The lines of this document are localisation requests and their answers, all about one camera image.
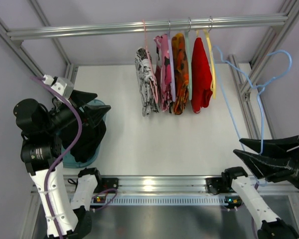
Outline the black trousers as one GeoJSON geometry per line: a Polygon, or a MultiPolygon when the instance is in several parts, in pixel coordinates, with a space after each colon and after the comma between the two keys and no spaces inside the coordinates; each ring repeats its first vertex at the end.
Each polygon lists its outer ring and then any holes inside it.
{"type": "MultiPolygon", "coordinates": [[[[77,122],[73,122],[60,132],[59,136],[64,149],[72,143],[77,131],[77,122]]],[[[78,141],[70,149],[70,155],[74,158],[74,161],[76,163],[87,163],[94,159],[105,133],[106,125],[103,119],[94,128],[90,125],[83,125],[78,141]]]]}

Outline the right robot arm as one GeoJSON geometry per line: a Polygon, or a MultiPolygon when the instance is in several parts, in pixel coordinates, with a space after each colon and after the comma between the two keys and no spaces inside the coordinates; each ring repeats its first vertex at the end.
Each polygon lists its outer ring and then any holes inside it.
{"type": "MultiPolygon", "coordinates": [[[[233,152],[257,179],[272,183],[287,181],[299,189],[299,135],[265,140],[241,138],[239,142],[252,151],[235,149],[233,152]]],[[[258,238],[299,239],[296,229],[269,207],[242,167],[225,169],[222,178],[248,209],[258,238]]]]}

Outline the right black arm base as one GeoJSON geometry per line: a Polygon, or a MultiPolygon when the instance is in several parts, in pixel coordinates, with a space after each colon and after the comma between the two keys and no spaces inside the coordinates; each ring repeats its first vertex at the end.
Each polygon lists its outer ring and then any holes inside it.
{"type": "Polygon", "coordinates": [[[222,177],[209,177],[205,179],[207,192],[213,195],[233,193],[233,189],[222,177]]]}

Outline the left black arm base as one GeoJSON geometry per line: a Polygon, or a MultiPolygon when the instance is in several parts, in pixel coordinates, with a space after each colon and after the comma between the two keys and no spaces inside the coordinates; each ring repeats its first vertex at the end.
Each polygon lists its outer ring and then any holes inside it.
{"type": "Polygon", "coordinates": [[[117,189],[118,185],[119,185],[119,178],[114,178],[114,177],[110,177],[110,178],[102,178],[102,179],[98,179],[97,180],[97,187],[94,190],[94,193],[100,193],[102,191],[105,191],[107,189],[117,189]]]}

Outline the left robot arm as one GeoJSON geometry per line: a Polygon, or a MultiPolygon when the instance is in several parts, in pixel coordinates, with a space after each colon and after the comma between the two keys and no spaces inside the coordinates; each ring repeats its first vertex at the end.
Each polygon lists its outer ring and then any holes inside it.
{"type": "Polygon", "coordinates": [[[90,205],[103,189],[97,168],[84,168],[68,197],[63,178],[63,159],[78,163],[96,157],[105,135],[109,105],[94,93],[73,91],[70,104],[48,110],[35,99],[20,101],[13,110],[23,139],[20,157],[35,183],[47,221],[48,239],[82,239],[92,229],[90,205]]]}

